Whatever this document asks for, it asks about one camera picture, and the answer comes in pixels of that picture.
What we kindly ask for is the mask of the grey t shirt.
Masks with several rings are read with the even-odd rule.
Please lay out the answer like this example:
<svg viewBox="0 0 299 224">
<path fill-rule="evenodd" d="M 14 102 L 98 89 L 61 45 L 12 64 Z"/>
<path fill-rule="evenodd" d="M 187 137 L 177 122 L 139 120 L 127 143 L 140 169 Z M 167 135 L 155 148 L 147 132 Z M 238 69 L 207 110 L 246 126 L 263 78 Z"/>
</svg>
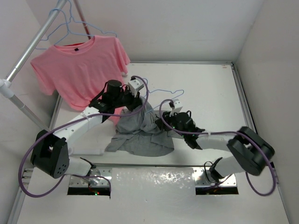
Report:
<svg viewBox="0 0 299 224">
<path fill-rule="evenodd" d="M 150 103 L 137 114 L 120 117 L 115 126 L 116 134 L 105 151 L 126 151 L 144 157 L 170 154 L 174 151 L 174 133 L 160 130 L 155 124 L 158 118 L 158 111 L 154 111 Z"/>
</svg>

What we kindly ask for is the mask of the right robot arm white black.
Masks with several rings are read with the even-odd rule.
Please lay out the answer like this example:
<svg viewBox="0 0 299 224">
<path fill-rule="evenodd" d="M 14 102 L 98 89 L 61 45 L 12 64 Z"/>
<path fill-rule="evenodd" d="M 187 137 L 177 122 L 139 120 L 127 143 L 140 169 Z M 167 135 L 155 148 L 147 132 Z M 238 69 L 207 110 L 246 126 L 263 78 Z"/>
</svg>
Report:
<svg viewBox="0 0 299 224">
<path fill-rule="evenodd" d="M 223 134 L 203 134 L 205 129 L 196 127 L 190 111 L 174 114 L 163 112 L 155 124 L 160 130 L 175 131 L 192 149 L 217 149 L 232 154 L 212 163 L 206 172 L 210 182 L 219 182 L 230 174 L 241 172 L 259 176 L 266 166 L 263 155 L 270 160 L 275 154 L 273 147 L 247 126 L 242 126 L 233 138 Z"/>
</svg>

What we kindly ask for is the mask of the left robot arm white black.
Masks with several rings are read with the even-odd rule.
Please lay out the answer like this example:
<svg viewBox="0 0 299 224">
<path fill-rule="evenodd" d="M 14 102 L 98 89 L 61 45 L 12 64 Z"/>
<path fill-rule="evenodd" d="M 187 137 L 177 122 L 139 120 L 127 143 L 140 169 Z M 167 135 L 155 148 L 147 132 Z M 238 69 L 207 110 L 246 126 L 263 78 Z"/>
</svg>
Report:
<svg viewBox="0 0 299 224">
<path fill-rule="evenodd" d="M 116 116 L 116 109 L 129 111 L 142 106 L 140 90 L 144 84 L 132 78 L 127 84 L 109 80 L 89 105 L 68 125 L 54 132 L 41 131 L 36 138 L 30 162 L 54 179 L 63 175 L 88 176 L 93 164 L 82 158 L 72 157 L 72 145 L 93 127 Z"/>
</svg>

